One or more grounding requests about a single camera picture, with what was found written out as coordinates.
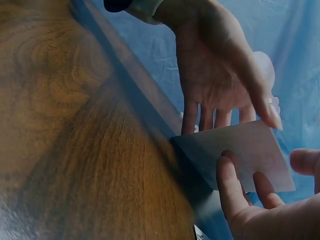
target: paper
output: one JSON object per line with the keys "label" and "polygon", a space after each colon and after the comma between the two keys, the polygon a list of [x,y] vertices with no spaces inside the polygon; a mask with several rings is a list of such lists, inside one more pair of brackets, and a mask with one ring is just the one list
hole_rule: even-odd
{"label": "paper", "polygon": [[176,136],[173,140],[213,190],[218,190],[216,165],[224,150],[236,154],[239,179],[246,192],[256,192],[256,172],[268,178],[275,192],[296,189],[271,129],[260,120]]}
{"label": "paper", "polygon": [[208,238],[196,225],[194,225],[194,234],[196,240],[210,240],[210,238]]}

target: sleeve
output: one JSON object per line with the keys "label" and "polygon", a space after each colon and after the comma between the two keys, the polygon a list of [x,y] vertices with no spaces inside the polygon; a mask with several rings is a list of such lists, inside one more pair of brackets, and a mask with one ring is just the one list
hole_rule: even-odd
{"label": "sleeve", "polygon": [[118,13],[126,10],[133,0],[103,0],[104,8],[111,13]]}

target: hand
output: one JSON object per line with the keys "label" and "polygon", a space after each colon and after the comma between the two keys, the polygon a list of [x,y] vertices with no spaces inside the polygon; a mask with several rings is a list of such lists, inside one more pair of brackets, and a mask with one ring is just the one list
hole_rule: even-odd
{"label": "hand", "polygon": [[184,95],[182,134],[230,125],[232,109],[241,123],[256,112],[272,128],[282,128],[270,104],[271,87],[264,81],[237,19],[215,0],[164,0],[155,18],[176,36],[176,55]]}
{"label": "hand", "polygon": [[235,240],[320,239],[320,150],[291,153],[293,170],[315,177],[315,195],[293,204],[285,204],[268,179],[255,173],[255,188],[264,208],[253,206],[237,178],[235,162],[235,155],[224,151],[217,163],[221,206]]}

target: blue cloth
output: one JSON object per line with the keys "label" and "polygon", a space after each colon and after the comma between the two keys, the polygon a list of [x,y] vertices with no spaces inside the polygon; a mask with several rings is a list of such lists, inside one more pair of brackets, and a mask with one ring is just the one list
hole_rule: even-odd
{"label": "blue cloth", "polygon": [[[274,66],[272,89],[279,98],[283,131],[277,141],[288,159],[295,148],[320,149],[320,1],[221,0],[239,20],[253,51],[267,54]],[[178,111],[184,109],[175,37],[164,25],[147,25],[126,12],[104,12]],[[232,114],[232,124],[238,115]],[[314,180],[293,174],[295,192],[279,195],[286,203],[313,195]],[[249,194],[261,205],[256,194]],[[221,211],[197,223],[212,240],[232,239]]]}

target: wooden surface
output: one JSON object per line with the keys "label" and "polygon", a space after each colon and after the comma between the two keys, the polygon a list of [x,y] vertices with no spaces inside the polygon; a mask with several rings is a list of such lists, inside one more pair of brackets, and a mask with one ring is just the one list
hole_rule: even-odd
{"label": "wooden surface", "polygon": [[194,239],[178,113],[92,4],[1,0],[0,58],[0,239]]}

